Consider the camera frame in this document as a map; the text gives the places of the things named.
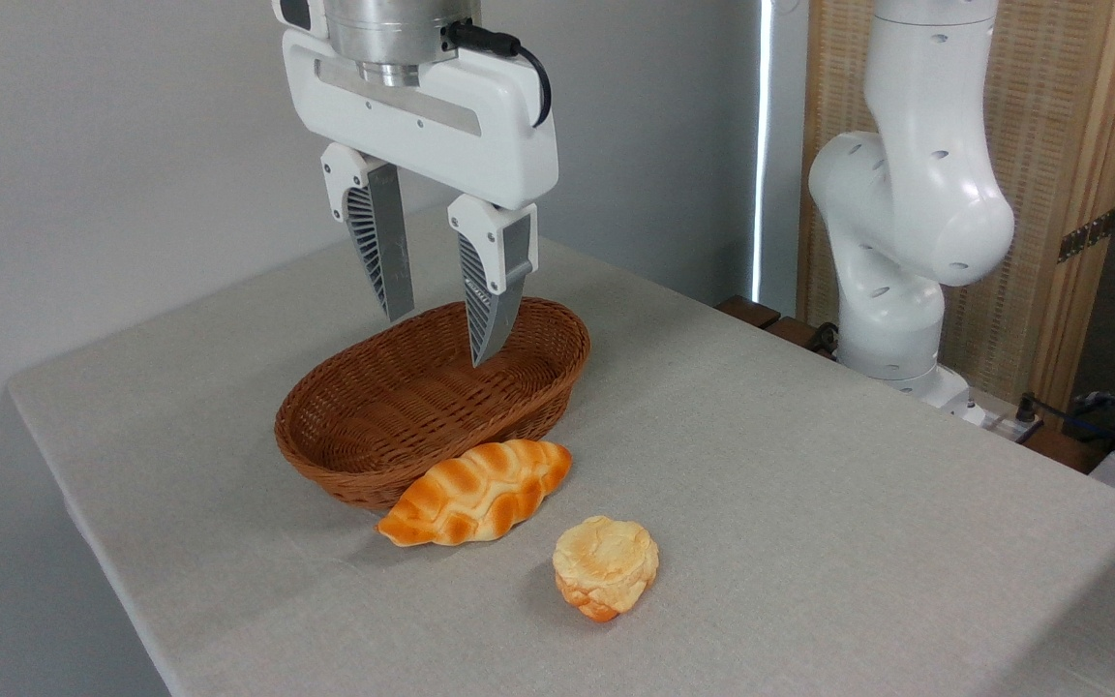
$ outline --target table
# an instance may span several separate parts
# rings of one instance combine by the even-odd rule
[[[459,299],[442,211],[410,246],[417,306]],[[362,277],[341,243],[10,384],[174,694],[1115,694],[1114,490],[547,241],[574,468],[500,541],[391,546],[271,433],[385,329]],[[549,560],[597,513],[662,560],[605,626]]]

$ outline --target white robotic arm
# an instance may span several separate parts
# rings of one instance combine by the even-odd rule
[[[972,420],[937,351],[941,283],[977,282],[1014,235],[983,134],[996,3],[876,0],[864,93],[880,134],[841,134],[811,165],[840,282],[837,360]]]
[[[329,206],[386,317],[415,308],[398,173],[453,186],[473,361],[510,336],[539,265],[536,199],[558,182],[547,78],[479,0],[274,0],[292,101],[322,155]],[[495,52],[459,51],[469,40]],[[514,58],[523,55],[526,59]]]

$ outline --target bread roll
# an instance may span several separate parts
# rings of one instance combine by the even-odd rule
[[[592,516],[566,530],[554,550],[554,579],[568,603],[598,622],[633,608],[656,581],[657,543],[632,521]]]
[[[486,443],[444,459],[415,481],[377,531],[398,546],[496,540],[536,512],[570,472],[556,443]]]

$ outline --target wicker basket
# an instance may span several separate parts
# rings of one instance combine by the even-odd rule
[[[389,509],[442,459],[544,436],[566,410],[589,349],[573,312],[524,297],[502,351],[473,369],[464,304],[444,304],[316,367],[282,403],[274,437],[336,498]]]

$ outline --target black cable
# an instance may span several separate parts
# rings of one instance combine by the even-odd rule
[[[532,64],[536,70],[536,79],[540,80],[540,116],[536,116],[536,123],[532,124],[532,128],[537,128],[549,118],[549,109],[554,103],[554,88],[549,84],[549,74],[545,67],[540,65],[540,58],[536,58],[535,54],[527,51],[523,46],[518,46],[518,54]]]
[[[1035,394],[1031,393],[1024,394],[1022,403],[1021,405],[1018,405],[1018,410],[1019,412],[1024,410],[1024,407],[1026,407],[1027,405],[1040,407],[1040,409],[1048,412],[1048,414],[1057,416],[1057,418],[1059,419],[1065,419],[1076,425],[1076,427],[1086,428],[1087,430],[1095,430],[1098,433],[1103,433],[1106,436],[1115,437],[1115,429],[1098,427],[1098,425],[1096,424],[1087,423],[1079,418],[1075,418],[1075,416],[1067,415],[1066,412],[1063,412],[1057,407],[1054,407],[1053,405],[1046,405],[1044,401],[1037,400]]]
[[[840,330],[837,330],[835,323],[824,322],[823,326],[815,327],[815,333],[803,345],[803,348],[808,349],[808,351],[820,351],[823,349],[828,355],[836,354],[837,339],[840,338],[837,331]]]
[[[489,31],[482,26],[474,26],[471,19],[464,22],[455,22],[442,30],[442,35],[455,48],[471,48],[473,51],[493,54],[503,58],[522,56],[532,64],[532,69],[536,70],[536,79],[540,80],[540,116],[532,128],[539,128],[540,124],[549,118],[549,110],[553,107],[554,94],[553,85],[549,84],[549,74],[541,65],[540,58],[535,54],[523,48],[523,42],[517,37],[510,36],[504,31]]]

